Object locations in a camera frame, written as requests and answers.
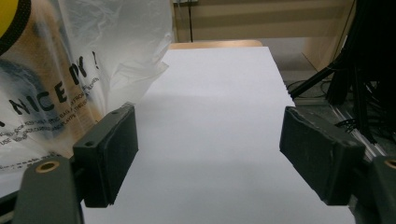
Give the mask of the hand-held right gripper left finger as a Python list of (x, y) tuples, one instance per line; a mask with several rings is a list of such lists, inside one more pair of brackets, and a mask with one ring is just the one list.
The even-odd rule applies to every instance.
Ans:
[(134, 105), (109, 112), (73, 145), (75, 164), (83, 170), (82, 200), (104, 208), (116, 201), (138, 151)]

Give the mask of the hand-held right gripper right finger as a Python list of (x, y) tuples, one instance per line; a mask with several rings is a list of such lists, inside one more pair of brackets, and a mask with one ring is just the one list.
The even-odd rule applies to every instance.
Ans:
[(365, 145), (303, 108), (285, 108), (280, 152), (327, 205), (346, 205)]

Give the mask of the clear printed plastic bag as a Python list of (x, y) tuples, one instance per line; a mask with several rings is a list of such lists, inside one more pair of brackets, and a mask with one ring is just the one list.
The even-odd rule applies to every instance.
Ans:
[[(166, 69), (163, 56), (172, 41), (169, 0), (48, 1), (62, 18), (71, 61), (83, 61), (85, 91), (101, 115), (97, 122), (137, 103)], [(31, 164), (57, 156), (62, 155), (1, 153), (0, 197), (18, 189)]]

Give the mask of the white table board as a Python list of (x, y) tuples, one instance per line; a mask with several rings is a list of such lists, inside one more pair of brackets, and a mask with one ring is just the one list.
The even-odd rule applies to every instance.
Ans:
[(279, 149), (291, 99), (266, 47), (171, 49), (136, 107), (139, 150), (87, 224), (354, 224)]

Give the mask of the black curtain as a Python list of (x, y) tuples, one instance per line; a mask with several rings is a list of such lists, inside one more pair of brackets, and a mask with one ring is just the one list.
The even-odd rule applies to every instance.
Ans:
[(355, 18), (336, 59), (327, 100), (353, 96), (353, 125), (370, 142), (373, 126), (396, 132), (396, 0), (357, 0)]

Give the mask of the light wooden platform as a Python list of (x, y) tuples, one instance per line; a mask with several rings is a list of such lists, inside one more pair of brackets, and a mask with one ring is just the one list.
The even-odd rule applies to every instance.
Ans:
[(305, 39), (303, 54), (322, 69), (338, 54), (357, 0), (170, 0), (178, 42)]

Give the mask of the wooden table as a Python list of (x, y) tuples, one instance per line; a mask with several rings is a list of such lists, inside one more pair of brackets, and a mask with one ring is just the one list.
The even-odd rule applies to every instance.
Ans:
[(248, 48), (263, 47), (258, 40), (225, 40), (225, 41), (202, 41), (190, 43), (172, 43), (169, 49), (212, 49), (212, 48)]

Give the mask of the metal floor rail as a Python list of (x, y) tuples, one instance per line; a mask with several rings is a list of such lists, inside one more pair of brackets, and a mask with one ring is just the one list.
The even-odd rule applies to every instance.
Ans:
[[(348, 106), (345, 105), (329, 105), (324, 99), (319, 98), (297, 98), (294, 100), (297, 107), (309, 109), (319, 114), (321, 117), (330, 121), (331, 123), (339, 123), (347, 119), (353, 119)], [(347, 130), (356, 139), (361, 141), (365, 146), (365, 157), (367, 161), (371, 161), (377, 156), (386, 156), (387, 152), (378, 143), (371, 143), (359, 130)]]

